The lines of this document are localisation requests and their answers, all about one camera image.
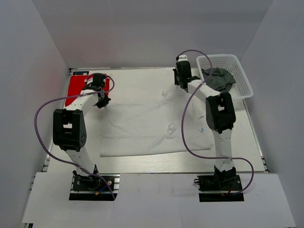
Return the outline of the white t shirt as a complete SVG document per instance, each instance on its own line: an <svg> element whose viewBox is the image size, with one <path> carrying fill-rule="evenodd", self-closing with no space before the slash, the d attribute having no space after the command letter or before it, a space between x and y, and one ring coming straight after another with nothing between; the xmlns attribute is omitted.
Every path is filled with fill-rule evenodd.
<svg viewBox="0 0 304 228"><path fill-rule="evenodd" d="M210 150L213 136L205 105L171 85L156 100L110 104L101 115L100 157Z"/></svg>

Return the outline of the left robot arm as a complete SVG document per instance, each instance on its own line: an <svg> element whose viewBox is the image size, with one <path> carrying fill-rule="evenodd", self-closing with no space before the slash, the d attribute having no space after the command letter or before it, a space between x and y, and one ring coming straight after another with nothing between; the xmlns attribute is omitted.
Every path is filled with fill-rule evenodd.
<svg viewBox="0 0 304 228"><path fill-rule="evenodd" d="M94 73L85 80L85 86L80 96L64 109L53 112L53 143L77 164L73 172L78 182L83 182L89 189L94 190L100 185L97 166L93 164L85 148L87 132L85 115L89 110L106 107L110 98L106 90L107 75Z"/></svg>

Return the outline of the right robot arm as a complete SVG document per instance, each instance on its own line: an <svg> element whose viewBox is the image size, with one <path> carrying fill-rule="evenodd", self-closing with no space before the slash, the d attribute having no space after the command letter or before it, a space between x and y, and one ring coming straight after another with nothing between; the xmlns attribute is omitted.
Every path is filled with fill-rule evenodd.
<svg viewBox="0 0 304 228"><path fill-rule="evenodd" d="M206 79L193 76L186 55L176 57L174 83L188 94L205 104L206 122L213 133L216 156L214 176L207 184L214 184L219 189L226 189L236 178L236 168L232 161L231 135L236 121L235 110L230 93L220 93L208 85Z"/></svg>

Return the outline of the folded red t shirt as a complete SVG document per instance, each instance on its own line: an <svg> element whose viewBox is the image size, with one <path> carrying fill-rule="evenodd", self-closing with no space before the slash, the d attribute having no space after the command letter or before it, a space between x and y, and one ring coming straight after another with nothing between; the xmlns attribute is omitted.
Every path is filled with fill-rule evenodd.
<svg viewBox="0 0 304 228"><path fill-rule="evenodd" d="M93 79L93 74L91 75L72 75L70 78L67 96L78 95L81 93L82 89L85 87L85 80ZM105 80L105 86L103 87L105 91L110 89L110 79ZM76 98L69 98L65 101L65 107L69 106Z"/></svg>

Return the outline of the blue label sticker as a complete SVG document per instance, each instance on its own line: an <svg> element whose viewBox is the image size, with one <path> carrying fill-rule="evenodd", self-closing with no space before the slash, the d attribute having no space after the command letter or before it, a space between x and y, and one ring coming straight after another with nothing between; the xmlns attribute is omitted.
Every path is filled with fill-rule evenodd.
<svg viewBox="0 0 304 228"><path fill-rule="evenodd" d="M89 75L89 71L74 71L73 75L76 75L76 76Z"/></svg>

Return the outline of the dark grey t shirt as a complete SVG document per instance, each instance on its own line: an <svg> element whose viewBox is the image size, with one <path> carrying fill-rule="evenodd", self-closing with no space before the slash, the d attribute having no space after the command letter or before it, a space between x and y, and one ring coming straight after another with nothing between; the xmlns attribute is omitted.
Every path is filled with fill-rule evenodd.
<svg viewBox="0 0 304 228"><path fill-rule="evenodd" d="M206 85L218 92L229 92L232 86L236 83L234 76L223 68L213 68L212 74L208 78L211 69L201 69L203 77L206 80Z"/></svg>

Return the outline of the white plastic basket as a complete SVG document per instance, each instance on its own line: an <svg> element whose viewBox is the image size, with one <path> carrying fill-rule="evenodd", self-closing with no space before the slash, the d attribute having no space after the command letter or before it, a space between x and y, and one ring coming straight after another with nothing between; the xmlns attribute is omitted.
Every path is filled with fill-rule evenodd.
<svg viewBox="0 0 304 228"><path fill-rule="evenodd" d="M243 100L245 98L250 98L253 96L253 90L251 88L249 80L240 61L235 55L215 54L209 55L209 57L199 56L196 58L196 62L200 77L202 79L204 79L204 77L201 69L210 68L210 73L212 73L212 69L216 67L226 69L234 76L236 83L229 91L233 100Z"/></svg>

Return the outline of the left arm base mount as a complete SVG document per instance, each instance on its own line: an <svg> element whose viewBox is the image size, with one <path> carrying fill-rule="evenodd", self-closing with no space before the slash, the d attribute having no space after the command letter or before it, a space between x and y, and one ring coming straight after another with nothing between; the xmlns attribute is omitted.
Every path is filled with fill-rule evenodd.
<svg viewBox="0 0 304 228"><path fill-rule="evenodd" d="M114 201L119 190L120 175L106 174L104 180L80 176L73 171L73 178L70 188L70 201Z"/></svg>

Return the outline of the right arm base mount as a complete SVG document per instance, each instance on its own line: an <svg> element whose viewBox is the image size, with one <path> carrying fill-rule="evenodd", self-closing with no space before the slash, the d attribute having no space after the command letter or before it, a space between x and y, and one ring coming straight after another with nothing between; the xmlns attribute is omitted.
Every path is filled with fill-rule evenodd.
<svg viewBox="0 0 304 228"><path fill-rule="evenodd" d="M212 175L199 175L193 180L199 188L200 202L242 202L244 194L236 168L220 171L214 168Z"/></svg>

